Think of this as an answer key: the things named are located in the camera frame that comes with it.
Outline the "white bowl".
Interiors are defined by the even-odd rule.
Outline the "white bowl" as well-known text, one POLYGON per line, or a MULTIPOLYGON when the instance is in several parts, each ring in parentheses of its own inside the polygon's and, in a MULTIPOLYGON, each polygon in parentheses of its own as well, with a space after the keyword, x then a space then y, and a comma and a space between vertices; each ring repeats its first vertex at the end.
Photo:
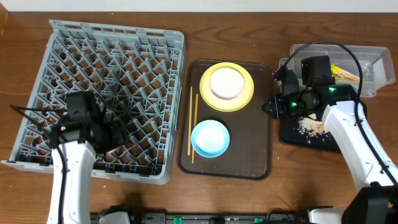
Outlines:
POLYGON ((244 79, 233 68, 220 68, 211 74, 209 88, 216 97, 222 100, 232 100, 243 92, 244 79))

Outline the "light blue bowl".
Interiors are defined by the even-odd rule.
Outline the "light blue bowl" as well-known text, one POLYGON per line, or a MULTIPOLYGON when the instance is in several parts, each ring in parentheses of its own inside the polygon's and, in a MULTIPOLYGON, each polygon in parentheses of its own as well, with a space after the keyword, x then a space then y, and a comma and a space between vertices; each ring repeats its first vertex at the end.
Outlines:
POLYGON ((226 126, 213 119, 198 123, 191 133, 194 150, 207 158, 222 155, 227 150, 229 142, 230 135, 226 126))

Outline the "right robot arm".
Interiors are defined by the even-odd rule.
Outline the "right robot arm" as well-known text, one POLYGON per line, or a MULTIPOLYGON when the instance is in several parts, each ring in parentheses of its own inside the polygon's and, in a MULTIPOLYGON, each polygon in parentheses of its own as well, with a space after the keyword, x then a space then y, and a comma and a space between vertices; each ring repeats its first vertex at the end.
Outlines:
POLYGON ((282 91, 262 110, 274 119, 316 114, 336 141, 357 191, 346 209, 309 209, 308 223, 397 223, 397 166, 370 128, 359 91, 335 83, 327 56, 303 59, 301 67, 305 89, 283 65, 274 74, 282 91))

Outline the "small white cup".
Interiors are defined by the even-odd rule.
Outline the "small white cup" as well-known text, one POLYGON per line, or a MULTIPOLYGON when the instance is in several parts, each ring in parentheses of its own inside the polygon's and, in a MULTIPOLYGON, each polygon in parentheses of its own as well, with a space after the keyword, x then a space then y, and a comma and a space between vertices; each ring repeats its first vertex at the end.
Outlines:
POLYGON ((204 121, 197 126, 195 133, 197 149, 205 154, 219 154, 225 149, 225 128, 221 123, 204 121))

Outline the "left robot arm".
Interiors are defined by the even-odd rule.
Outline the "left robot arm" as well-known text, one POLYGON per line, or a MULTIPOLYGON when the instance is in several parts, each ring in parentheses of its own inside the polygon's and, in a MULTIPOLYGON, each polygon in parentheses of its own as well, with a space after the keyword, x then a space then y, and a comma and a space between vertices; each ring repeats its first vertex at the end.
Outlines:
POLYGON ((93 93, 66 95, 67 113, 51 128, 53 185, 48 223, 90 223, 96 155, 127 143, 120 121, 105 118, 93 93))

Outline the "green snack wrapper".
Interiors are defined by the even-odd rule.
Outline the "green snack wrapper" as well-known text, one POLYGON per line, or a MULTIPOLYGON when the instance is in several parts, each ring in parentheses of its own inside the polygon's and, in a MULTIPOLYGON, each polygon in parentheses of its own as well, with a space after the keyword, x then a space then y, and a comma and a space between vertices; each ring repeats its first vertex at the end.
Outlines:
POLYGON ((331 74, 335 77, 336 80, 345 80, 358 82, 359 76, 353 75, 352 73, 336 66, 335 64, 331 64, 331 74))

